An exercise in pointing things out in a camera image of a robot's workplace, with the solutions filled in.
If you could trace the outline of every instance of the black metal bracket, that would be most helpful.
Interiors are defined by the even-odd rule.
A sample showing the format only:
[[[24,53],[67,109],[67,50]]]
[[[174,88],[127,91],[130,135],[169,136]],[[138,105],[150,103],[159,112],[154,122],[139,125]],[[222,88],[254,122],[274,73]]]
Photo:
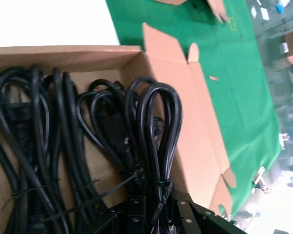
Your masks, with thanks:
[[[146,198],[144,196],[130,196],[128,207],[126,234],[144,233]]]
[[[246,234],[230,222],[193,202],[187,193],[174,190],[174,221],[179,234]]]

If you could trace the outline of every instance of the blue object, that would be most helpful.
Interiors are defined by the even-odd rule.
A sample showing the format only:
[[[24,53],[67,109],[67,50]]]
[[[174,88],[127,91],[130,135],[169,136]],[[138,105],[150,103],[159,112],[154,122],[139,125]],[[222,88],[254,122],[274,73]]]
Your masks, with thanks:
[[[276,8],[279,14],[282,14],[284,12],[284,7],[281,4],[277,4]]]

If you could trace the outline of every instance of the white background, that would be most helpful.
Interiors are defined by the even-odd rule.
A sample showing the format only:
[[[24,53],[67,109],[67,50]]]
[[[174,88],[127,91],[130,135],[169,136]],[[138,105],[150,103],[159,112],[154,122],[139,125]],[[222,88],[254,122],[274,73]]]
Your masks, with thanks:
[[[0,0],[0,47],[119,45],[105,0]]]

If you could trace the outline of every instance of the green work surface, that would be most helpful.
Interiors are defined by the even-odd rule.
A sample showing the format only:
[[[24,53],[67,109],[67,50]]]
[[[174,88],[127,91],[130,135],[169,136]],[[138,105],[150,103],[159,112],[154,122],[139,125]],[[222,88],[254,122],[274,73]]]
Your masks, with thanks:
[[[224,0],[231,20],[225,24],[217,21],[204,0],[188,0],[179,6],[152,0],[107,0],[107,4],[123,45],[143,45],[143,22],[176,37],[185,54],[193,42],[198,44],[237,178],[237,187],[230,188],[235,215],[251,193],[259,167],[269,168],[281,150],[278,119],[245,0]]]

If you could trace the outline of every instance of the black power cord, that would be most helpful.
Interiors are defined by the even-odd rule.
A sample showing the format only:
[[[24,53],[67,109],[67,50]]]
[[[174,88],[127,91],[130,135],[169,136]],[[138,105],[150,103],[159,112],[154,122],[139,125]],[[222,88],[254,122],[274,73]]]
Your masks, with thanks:
[[[136,88],[142,83],[149,86],[138,97]],[[107,88],[93,91],[100,85]],[[158,94],[164,106],[164,122],[154,116]],[[95,133],[83,119],[81,103],[84,100]],[[99,79],[79,96],[77,115],[89,139],[116,166],[124,180],[143,168],[144,173],[127,184],[128,192],[147,197],[150,230],[159,219],[163,232],[170,233],[170,207],[166,201],[172,189],[169,173],[182,121],[176,91],[150,77],[135,80],[126,93],[118,83]]]
[[[85,160],[83,135],[77,119],[77,90],[67,72],[63,73],[62,80],[60,71],[54,69],[52,78],[66,165],[76,205],[81,206],[90,199],[98,197],[98,194],[93,187]],[[106,212],[106,205],[101,199],[87,207],[81,207],[75,216],[76,232],[80,233],[86,225],[100,219]]]
[[[37,66],[34,66],[31,71],[11,68],[0,74],[0,130],[21,166],[21,184],[17,191],[20,193],[18,195],[21,195],[21,202],[12,213],[6,233],[71,233],[67,217],[63,215],[61,218],[53,219],[51,225],[45,226],[39,223],[39,220],[45,216],[62,212],[59,197],[56,197],[53,192],[53,181],[46,164],[52,108],[48,92],[42,87],[41,80],[42,73]],[[9,98],[2,95],[9,96],[9,92],[3,92],[2,89],[11,83],[19,86],[28,97],[31,97],[30,117],[21,119],[17,125],[13,124],[15,122],[11,118],[15,116],[7,115],[6,112],[21,111],[22,114],[25,113],[28,116],[28,110],[24,109],[23,103],[19,103],[19,109],[17,109],[17,103],[12,103],[12,107],[4,106]],[[33,133],[26,132],[25,129],[33,129]],[[29,191],[34,194],[31,198],[28,198]],[[13,218],[14,213],[19,213],[21,219]]]
[[[142,83],[148,87],[138,94],[136,89]],[[97,91],[102,85],[106,89]],[[11,86],[17,86],[30,101],[11,103]],[[163,103],[164,119],[154,114],[160,107],[157,98]],[[92,127],[83,119],[83,102]],[[147,232],[171,233],[169,174],[181,121],[176,91],[150,77],[135,80],[127,91],[119,82],[99,79],[78,95],[69,74],[56,68],[45,78],[38,66],[2,72],[0,131],[21,165],[18,177],[0,146],[0,163],[12,194],[20,197],[14,196],[5,233],[74,233],[68,216],[71,211],[75,211],[76,233],[103,232],[100,225],[107,226],[110,212],[102,197],[124,184],[130,196],[146,197]],[[93,187],[87,167],[84,133],[124,180],[102,195]],[[61,151],[76,203],[70,210],[65,208],[57,183]]]
[[[133,93],[144,82],[150,85],[140,94],[138,102],[134,103]],[[154,110],[159,108],[159,105],[155,106],[158,95],[164,107],[164,132],[159,147],[156,144],[154,128]],[[182,123],[180,99],[171,86],[155,82],[149,77],[142,77],[136,79],[127,90],[125,116],[134,152],[142,162],[146,174],[147,206],[154,208],[148,210],[148,223],[156,227],[159,220],[163,233],[171,233],[170,208],[166,201],[172,189],[169,174]]]

